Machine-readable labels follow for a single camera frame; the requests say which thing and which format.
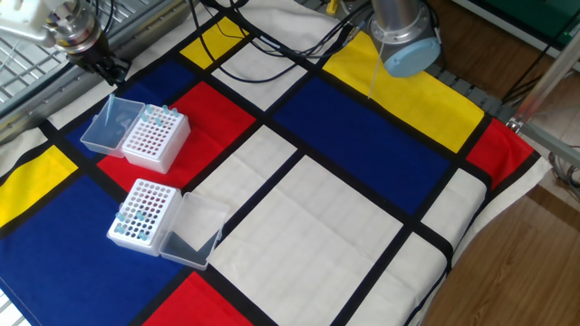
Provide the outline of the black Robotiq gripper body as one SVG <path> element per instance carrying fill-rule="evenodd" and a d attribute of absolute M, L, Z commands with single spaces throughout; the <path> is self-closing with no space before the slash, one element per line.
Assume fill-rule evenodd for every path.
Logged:
<path fill-rule="evenodd" d="M 114 66 L 112 52 L 106 38 L 99 38 L 84 52 L 68 54 L 67 59 L 91 73 L 107 72 Z"/>

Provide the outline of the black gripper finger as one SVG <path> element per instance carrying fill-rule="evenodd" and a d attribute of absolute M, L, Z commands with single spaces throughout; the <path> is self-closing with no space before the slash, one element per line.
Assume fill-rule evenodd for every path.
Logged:
<path fill-rule="evenodd" d="M 97 71 L 100 76 L 110 85 L 120 85 L 125 82 L 125 69 L 120 66 L 104 67 L 98 66 Z"/>
<path fill-rule="evenodd" d="M 106 58 L 106 67 L 120 66 L 125 69 L 125 79 L 131 67 L 131 61 L 121 59 L 115 55 L 110 55 Z"/>

